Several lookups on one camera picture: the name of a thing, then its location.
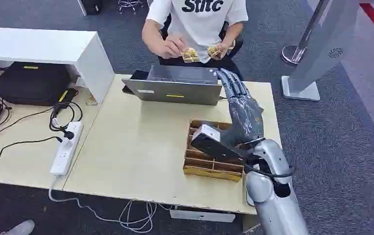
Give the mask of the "person's right hand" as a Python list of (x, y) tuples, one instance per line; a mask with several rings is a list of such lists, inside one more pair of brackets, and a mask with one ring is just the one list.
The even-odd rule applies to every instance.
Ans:
[(154, 53), (163, 59), (181, 57), (186, 48), (185, 40), (179, 35), (169, 35), (165, 40), (159, 39), (156, 42)]

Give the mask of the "person's left hand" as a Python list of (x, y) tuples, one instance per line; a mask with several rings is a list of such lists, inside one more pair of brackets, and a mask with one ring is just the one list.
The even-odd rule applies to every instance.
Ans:
[(235, 41), (232, 43), (226, 43), (226, 42), (221, 42), (215, 46), (217, 49), (217, 54), (213, 57), (215, 60), (221, 60), (225, 57), (225, 55), (231, 51), (235, 46)]

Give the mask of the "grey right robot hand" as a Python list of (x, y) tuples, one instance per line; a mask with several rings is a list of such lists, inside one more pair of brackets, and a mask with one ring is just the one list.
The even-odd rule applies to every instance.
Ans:
[(231, 127), (221, 133), (222, 143), (235, 147), (264, 137), (262, 112), (237, 74), (221, 68), (216, 72), (224, 87)]

